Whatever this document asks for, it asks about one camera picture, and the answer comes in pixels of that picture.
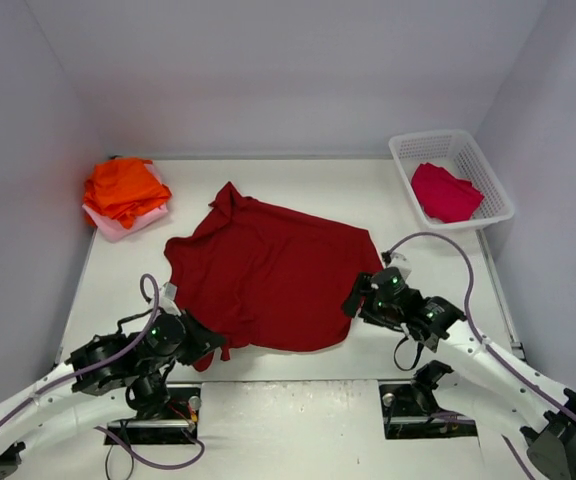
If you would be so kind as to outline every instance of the orange cloth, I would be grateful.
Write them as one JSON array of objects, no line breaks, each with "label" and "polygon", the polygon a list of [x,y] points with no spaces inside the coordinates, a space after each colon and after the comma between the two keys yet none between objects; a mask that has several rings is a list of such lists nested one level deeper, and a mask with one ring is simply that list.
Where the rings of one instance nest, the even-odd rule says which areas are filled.
[{"label": "orange cloth", "polygon": [[[84,204],[100,215],[132,227],[135,218],[166,203],[172,193],[150,173],[145,164],[152,160],[116,158],[95,165],[85,182]],[[95,225],[86,215],[86,220]]]}]

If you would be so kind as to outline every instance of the white plastic basket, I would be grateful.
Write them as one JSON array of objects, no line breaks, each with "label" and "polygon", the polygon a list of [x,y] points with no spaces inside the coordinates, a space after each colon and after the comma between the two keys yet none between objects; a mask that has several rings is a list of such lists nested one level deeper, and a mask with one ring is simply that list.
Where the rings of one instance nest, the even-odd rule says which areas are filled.
[{"label": "white plastic basket", "polygon": [[[515,209],[508,199],[486,157],[468,132],[464,130],[436,130],[392,137],[390,151],[406,186],[419,220],[432,230],[480,229],[511,218]],[[443,223],[425,213],[410,180],[422,163],[444,167],[458,178],[470,180],[484,195],[484,201],[470,220]]]}]

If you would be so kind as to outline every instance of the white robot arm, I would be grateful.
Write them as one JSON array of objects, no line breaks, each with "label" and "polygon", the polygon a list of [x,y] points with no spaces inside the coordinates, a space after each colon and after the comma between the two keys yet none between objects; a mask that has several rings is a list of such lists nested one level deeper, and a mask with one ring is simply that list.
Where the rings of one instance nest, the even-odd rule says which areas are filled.
[{"label": "white robot arm", "polygon": [[[387,265],[397,246],[382,254]],[[466,415],[499,432],[513,450],[515,445],[527,451],[547,478],[576,479],[576,392],[532,369],[475,327],[468,311],[472,269],[459,250],[471,273],[466,314],[441,297],[425,298],[408,287],[410,267],[401,255],[394,257],[398,266],[360,274],[344,312],[401,332],[434,353],[411,385],[422,411]]]},{"label": "white robot arm", "polygon": [[44,446],[114,420],[152,418],[170,400],[166,375],[172,366],[191,365],[225,343],[177,308],[170,284],[160,292],[146,275],[142,293],[145,278],[155,287],[148,311],[120,320],[116,333],[95,336],[0,403],[0,479]]},{"label": "white robot arm", "polygon": [[[395,248],[384,254],[386,264]],[[408,264],[402,257],[397,262],[400,268],[360,274],[343,310],[404,333],[434,353],[435,360],[412,381],[420,407],[428,414],[467,415],[525,449],[546,477],[575,480],[576,392],[490,341],[472,323],[467,301],[464,313],[408,287]],[[0,403],[0,479],[45,445],[135,413],[151,418],[169,400],[169,368],[175,362],[193,364],[224,344],[222,336],[177,309],[174,292],[164,288],[160,294],[154,279],[144,278],[155,285],[149,311],[121,320],[116,333],[96,336],[46,377]],[[147,314],[148,320],[139,320]]]}]

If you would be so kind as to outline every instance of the gray wall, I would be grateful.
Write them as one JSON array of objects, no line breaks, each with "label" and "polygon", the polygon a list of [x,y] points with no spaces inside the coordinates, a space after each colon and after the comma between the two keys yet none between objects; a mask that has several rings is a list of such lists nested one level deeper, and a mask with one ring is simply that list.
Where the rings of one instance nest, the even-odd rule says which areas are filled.
[{"label": "gray wall", "polygon": [[514,198],[489,229],[528,359],[576,388],[576,1],[551,1],[477,140]]},{"label": "gray wall", "polygon": [[108,151],[386,154],[472,132],[546,0],[29,0]]},{"label": "gray wall", "polygon": [[0,0],[0,400],[47,371],[90,239],[82,181],[104,158],[23,0]]}]

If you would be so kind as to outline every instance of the red garment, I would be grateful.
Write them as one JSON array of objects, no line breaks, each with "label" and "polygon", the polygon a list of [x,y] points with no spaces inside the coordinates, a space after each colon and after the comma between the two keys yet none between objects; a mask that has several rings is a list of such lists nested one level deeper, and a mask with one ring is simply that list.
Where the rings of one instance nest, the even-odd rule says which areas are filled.
[{"label": "red garment", "polygon": [[426,215],[445,223],[470,220],[484,200],[471,182],[430,163],[419,165],[410,184]]},{"label": "red garment", "polygon": [[359,272],[381,269],[367,230],[242,197],[231,183],[210,205],[164,253],[177,305],[227,337],[222,360],[249,344],[309,352],[346,338],[341,304]]}]

